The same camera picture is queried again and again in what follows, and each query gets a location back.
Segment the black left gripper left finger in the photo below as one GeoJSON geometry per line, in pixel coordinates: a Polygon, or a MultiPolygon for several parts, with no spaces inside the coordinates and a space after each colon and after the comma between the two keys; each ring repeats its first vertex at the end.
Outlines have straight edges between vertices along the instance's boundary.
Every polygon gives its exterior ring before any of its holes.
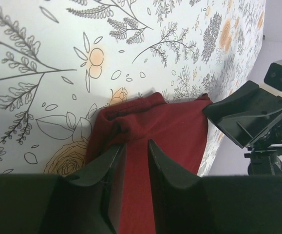
{"type": "Polygon", "coordinates": [[[66,177],[0,174],[0,234],[118,233],[125,167],[115,145],[66,177]]]}

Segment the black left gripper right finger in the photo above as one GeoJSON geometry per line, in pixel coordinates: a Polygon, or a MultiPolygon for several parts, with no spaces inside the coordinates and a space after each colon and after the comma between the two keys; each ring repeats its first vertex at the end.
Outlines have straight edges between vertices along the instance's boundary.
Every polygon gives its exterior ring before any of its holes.
{"type": "Polygon", "coordinates": [[[282,234],[282,175],[199,177],[148,141],[158,234],[282,234]]]}

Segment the dark red t shirt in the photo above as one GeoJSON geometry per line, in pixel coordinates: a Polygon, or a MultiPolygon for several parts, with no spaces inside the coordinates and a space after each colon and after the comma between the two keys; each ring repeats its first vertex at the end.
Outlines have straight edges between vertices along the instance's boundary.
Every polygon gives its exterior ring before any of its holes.
{"type": "Polygon", "coordinates": [[[112,145],[127,145],[120,233],[155,233],[148,140],[154,140],[169,157],[197,173],[208,133],[203,109],[210,104],[207,94],[193,101],[166,103],[160,93],[154,93],[99,112],[89,139],[86,162],[93,161],[112,145]]]}

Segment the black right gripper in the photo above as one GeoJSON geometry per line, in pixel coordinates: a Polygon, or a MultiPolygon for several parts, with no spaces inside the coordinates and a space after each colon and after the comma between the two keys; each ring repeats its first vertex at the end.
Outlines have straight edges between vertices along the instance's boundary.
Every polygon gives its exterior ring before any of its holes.
{"type": "Polygon", "coordinates": [[[203,109],[208,120],[240,148],[250,176],[282,176],[282,97],[247,81],[227,98],[203,109]]]}

